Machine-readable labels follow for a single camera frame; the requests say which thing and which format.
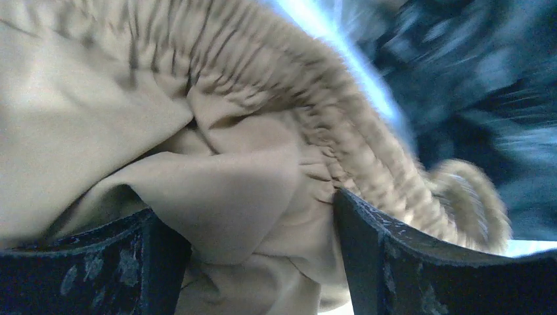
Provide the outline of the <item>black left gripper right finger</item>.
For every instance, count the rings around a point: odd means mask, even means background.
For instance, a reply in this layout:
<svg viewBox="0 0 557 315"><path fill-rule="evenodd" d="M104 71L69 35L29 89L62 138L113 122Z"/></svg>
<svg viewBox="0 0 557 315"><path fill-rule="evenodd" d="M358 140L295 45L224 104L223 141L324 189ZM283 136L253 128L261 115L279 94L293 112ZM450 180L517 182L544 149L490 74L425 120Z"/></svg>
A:
<svg viewBox="0 0 557 315"><path fill-rule="evenodd" d="M356 314L555 314L556 252L490 255L422 233L347 190L334 216Z"/></svg>

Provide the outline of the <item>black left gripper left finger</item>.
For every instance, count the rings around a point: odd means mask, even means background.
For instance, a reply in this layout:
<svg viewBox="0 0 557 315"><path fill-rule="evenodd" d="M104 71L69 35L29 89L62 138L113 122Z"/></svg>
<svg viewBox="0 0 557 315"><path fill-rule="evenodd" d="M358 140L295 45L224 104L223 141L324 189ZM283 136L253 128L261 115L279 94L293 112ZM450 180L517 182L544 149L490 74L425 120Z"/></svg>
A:
<svg viewBox="0 0 557 315"><path fill-rule="evenodd" d="M2 314L173 314L190 243L151 210L1 251Z"/></svg>

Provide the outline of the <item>tan khaki shorts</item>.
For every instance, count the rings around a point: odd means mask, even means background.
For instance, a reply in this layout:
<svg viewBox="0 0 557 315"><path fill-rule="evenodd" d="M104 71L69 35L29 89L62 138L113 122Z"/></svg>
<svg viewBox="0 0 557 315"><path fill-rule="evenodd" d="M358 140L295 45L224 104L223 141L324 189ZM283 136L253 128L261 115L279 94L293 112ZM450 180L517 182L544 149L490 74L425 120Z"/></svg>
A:
<svg viewBox="0 0 557 315"><path fill-rule="evenodd" d="M149 207L193 246L178 314L316 314L349 300L338 188L469 249L510 239L483 172L423 170L257 1L1 2L1 247Z"/></svg>

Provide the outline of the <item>dark patterned shorts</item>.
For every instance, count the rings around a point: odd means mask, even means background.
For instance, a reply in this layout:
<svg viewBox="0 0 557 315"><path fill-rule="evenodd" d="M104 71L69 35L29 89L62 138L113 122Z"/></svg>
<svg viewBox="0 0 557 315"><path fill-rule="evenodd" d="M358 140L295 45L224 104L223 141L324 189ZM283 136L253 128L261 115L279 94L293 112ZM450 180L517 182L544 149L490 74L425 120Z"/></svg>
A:
<svg viewBox="0 0 557 315"><path fill-rule="evenodd" d="M335 1L427 168L481 167L514 237L556 239L556 2Z"/></svg>

